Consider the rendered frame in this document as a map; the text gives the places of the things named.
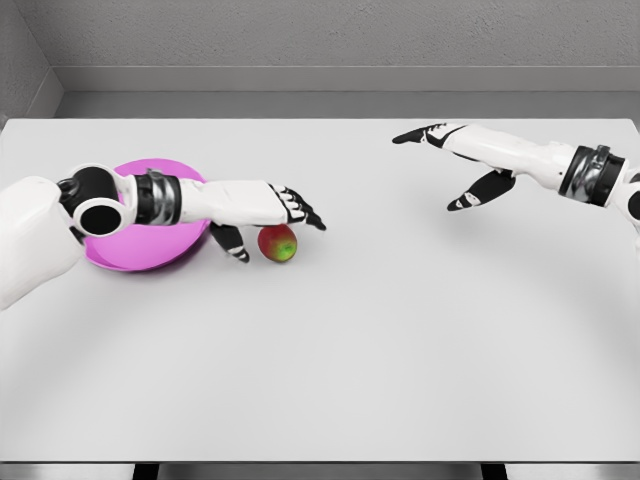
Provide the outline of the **red green apple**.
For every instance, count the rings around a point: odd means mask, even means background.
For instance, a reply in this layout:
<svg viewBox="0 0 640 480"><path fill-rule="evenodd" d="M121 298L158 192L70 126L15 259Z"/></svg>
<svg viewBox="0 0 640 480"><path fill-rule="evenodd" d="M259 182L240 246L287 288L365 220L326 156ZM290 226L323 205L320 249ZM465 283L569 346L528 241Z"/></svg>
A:
<svg viewBox="0 0 640 480"><path fill-rule="evenodd" d="M297 237L286 224L263 227L258 234L257 242L262 255L273 262L287 262L297 252Z"/></svg>

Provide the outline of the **pink plate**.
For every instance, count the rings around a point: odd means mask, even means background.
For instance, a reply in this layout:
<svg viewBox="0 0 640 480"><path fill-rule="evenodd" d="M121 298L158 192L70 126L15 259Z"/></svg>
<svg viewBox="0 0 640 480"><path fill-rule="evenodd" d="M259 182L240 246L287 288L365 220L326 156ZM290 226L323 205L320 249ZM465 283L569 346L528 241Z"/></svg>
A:
<svg viewBox="0 0 640 480"><path fill-rule="evenodd" d="M121 176L144 174L148 169L180 179L205 181L191 166L170 159L140 159L114 168ZM85 257L94 265L115 271L159 268L185 254L208 226L207 220L173 226L131 225L109 237L87 237Z"/></svg>

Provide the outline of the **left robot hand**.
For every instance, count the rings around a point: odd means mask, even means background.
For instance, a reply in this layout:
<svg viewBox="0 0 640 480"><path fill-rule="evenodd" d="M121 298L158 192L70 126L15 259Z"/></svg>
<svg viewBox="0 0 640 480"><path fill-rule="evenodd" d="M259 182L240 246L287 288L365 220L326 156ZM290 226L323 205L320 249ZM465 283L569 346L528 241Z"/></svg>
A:
<svg viewBox="0 0 640 480"><path fill-rule="evenodd" d="M293 189L262 180L216 181L203 187L209 208L210 232L232 257L250 260L242 235L243 226L278 226L305 223L320 231L327 229L321 217Z"/></svg>

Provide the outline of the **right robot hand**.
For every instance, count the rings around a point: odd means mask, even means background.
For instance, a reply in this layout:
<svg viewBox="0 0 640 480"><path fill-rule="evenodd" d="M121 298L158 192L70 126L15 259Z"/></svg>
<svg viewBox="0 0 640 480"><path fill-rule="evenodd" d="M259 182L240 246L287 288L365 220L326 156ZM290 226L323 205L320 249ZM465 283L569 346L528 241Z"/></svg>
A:
<svg viewBox="0 0 640 480"><path fill-rule="evenodd" d="M424 143L451 152L454 156L483 163L491 170L476 180L447 205L449 212L478 207L509 192L515 185L513 161L499 156L508 142L477 125L437 123L419 127L392 139L393 144Z"/></svg>

